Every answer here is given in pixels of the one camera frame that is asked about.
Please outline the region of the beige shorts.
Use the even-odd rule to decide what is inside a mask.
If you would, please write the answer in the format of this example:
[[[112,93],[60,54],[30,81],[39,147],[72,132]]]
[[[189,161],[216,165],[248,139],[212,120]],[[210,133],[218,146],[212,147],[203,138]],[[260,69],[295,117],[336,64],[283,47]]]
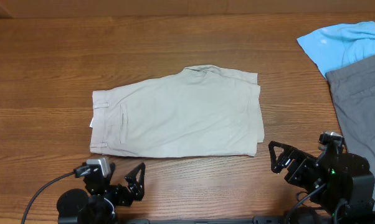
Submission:
[[[215,65],[92,93],[92,153],[254,156],[265,138],[257,74]]]

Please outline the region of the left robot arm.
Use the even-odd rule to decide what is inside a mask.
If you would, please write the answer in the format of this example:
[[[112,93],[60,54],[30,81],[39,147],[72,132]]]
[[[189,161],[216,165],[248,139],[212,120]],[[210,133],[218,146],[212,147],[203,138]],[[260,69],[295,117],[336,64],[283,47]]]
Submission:
[[[74,169],[83,178],[85,189],[72,189],[57,201],[58,224],[117,223],[116,207],[129,207],[145,195],[145,164],[142,162],[127,175],[128,185],[112,185],[115,164],[105,158],[89,159]]]

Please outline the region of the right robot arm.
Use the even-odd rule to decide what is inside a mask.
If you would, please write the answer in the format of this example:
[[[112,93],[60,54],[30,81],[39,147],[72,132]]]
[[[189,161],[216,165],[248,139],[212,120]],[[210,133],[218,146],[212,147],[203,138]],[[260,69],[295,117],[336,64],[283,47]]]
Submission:
[[[320,141],[321,154],[312,156],[293,146],[271,141],[271,170],[288,172],[285,180],[303,188],[302,198],[286,214],[285,223],[310,200],[332,217],[332,223],[375,223],[375,177],[366,158],[344,152],[343,140]]]

